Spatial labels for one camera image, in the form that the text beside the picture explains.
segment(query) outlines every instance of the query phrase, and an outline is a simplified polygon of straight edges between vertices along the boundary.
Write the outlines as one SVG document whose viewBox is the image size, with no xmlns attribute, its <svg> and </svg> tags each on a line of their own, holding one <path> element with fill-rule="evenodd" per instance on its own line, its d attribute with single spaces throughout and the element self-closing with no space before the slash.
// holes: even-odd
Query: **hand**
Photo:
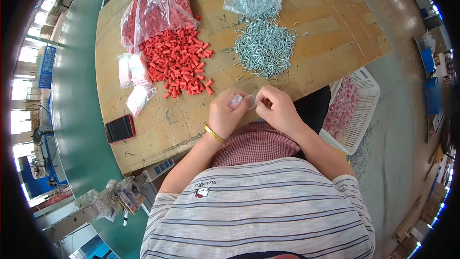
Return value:
<svg viewBox="0 0 460 259">
<path fill-rule="evenodd" d="M 266 85 L 256 96 L 256 113 L 273 128 L 295 140 L 297 131 L 306 125 L 295 110 L 291 97 L 283 91 Z"/>
<path fill-rule="evenodd" d="M 242 100 L 235 109 L 230 108 L 230 101 L 236 94 L 246 95 L 243 90 L 230 87 L 219 94 L 209 107 L 209 128 L 224 140 L 235 131 L 247 111 L 245 100 Z"/>
</svg>

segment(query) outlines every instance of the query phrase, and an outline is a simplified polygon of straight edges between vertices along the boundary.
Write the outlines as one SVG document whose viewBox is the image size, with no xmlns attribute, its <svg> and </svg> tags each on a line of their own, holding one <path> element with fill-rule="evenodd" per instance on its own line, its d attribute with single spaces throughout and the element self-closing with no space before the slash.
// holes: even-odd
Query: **shiny floor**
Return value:
<svg viewBox="0 0 460 259">
<path fill-rule="evenodd" d="M 425 32 L 414 0 L 365 0 L 387 35 L 393 52 L 366 66 L 381 88 L 379 103 L 358 151 L 350 156 L 373 220 L 376 252 L 388 258 L 391 236 L 415 200 L 428 196 L 435 171 L 424 181 L 439 138 L 426 140 L 424 72 L 411 38 Z"/>
</svg>

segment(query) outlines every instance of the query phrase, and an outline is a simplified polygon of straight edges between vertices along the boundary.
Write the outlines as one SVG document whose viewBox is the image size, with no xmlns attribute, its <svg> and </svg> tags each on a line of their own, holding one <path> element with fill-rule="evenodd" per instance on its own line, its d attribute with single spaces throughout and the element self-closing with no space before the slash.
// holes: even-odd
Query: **cartoon cat logo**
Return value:
<svg viewBox="0 0 460 259">
<path fill-rule="evenodd" d="M 208 187 L 203 187 L 203 188 L 197 189 L 196 193 L 195 193 L 195 198 L 203 198 L 203 196 L 207 197 L 208 193 L 209 193 L 209 188 Z"/>
</svg>

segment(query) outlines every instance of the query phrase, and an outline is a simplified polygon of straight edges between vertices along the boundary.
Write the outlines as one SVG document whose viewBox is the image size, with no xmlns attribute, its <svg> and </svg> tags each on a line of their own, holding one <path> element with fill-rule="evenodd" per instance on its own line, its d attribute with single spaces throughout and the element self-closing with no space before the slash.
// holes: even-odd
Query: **wooden workbench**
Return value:
<svg viewBox="0 0 460 259">
<path fill-rule="evenodd" d="M 99 13 L 96 79 L 104 123 L 129 113 L 125 102 L 132 88 L 119 88 L 117 56 L 126 52 L 120 43 L 120 19 L 131 1 L 110 0 Z M 198 38 L 209 42 L 216 52 L 204 60 L 204 75 L 213 78 L 215 94 L 163 99 L 163 84 L 156 83 L 158 94 L 134 119 L 136 137 L 112 145 L 123 174 L 191 148 L 204 132 L 209 103 L 229 86 L 252 93 L 271 84 L 297 100 L 391 52 L 363 0 L 282 0 L 280 25 L 291 28 L 297 22 L 298 34 L 310 34 L 297 37 L 292 66 L 279 80 L 257 78 L 234 66 L 238 59 L 230 50 L 237 36 L 234 27 L 244 25 L 237 25 L 236 14 L 223 10 L 224 0 L 190 1 L 193 14 L 201 16 Z M 241 123 L 256 118 L 251 111 Z"/>
</svg>

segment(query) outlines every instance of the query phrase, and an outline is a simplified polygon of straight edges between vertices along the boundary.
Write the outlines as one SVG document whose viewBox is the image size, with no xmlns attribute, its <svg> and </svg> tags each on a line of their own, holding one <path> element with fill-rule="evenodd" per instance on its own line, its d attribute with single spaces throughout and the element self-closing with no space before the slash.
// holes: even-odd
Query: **person's left hand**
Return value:
<svg viewBox="0 0 460 259">
<path fill-rule="evenodd" d="M 209 128 L 224 140 L 235 131 L 236 126 L 247 111 L 245 100 L 242 100 L 235 109 L 230 108 L 230 101 L 236 94 L 246 96 L 243 90 L 230 87 L 219 94 L 209 107 Z"/>
</svg>

